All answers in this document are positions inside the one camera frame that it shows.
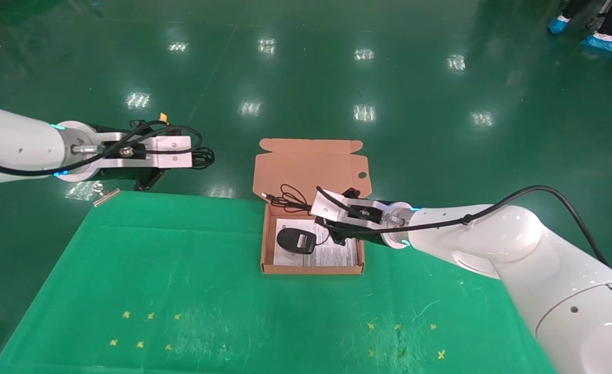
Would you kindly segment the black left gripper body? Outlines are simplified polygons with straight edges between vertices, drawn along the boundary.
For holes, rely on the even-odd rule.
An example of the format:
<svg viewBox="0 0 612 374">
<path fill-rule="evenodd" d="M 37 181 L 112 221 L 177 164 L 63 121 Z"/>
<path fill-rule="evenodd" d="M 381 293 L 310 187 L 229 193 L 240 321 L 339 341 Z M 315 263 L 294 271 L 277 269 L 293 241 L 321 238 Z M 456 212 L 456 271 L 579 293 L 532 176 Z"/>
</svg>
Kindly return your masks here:
<svg viewBox="0 0 612 374">
<path fill-rule="evenodd" d="M 156 151 L 156 137 L 152 133 L 157 131 L 156 124 L 148 124 L 146 130 L 123 130 L 115 129 L 108 126 L 91 125 L 92 129 L 97 133 L 100 144 L 106 150 L 113 147 L 118 140 L 110 138 L 108 141 L 103 140 L 105 136 L 119 134 L 119 138 L 125 137 L 126 134 L 131 134 L 125 144 L 119 147 L 118 150 L 111 152 L 98 163 L 103 163 L 103 166 L 97 166 L 98 171 L 94 178 L 100 180 L 134 180 L 135 173 L 140 168 L 159 168 L 156 155 L 147 153 L 147 151 Z"/>
</svg>

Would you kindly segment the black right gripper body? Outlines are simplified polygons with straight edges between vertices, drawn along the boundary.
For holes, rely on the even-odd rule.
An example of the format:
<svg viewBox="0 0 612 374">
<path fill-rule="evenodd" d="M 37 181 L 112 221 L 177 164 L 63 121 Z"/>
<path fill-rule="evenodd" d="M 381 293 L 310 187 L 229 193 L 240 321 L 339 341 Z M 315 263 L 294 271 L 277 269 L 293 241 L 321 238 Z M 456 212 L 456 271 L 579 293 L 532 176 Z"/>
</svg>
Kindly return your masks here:
<svg viewBox="0 0 612 374">
<path fill-rule="evenodd" d="M 325 197 L 325 229 L 346 230 L 348 239 L 389 246 L 386 234 L 378 231 L 388 228 L 390 201 L 368 198 L 347 199 L 343 196 Z"/>
</svg>

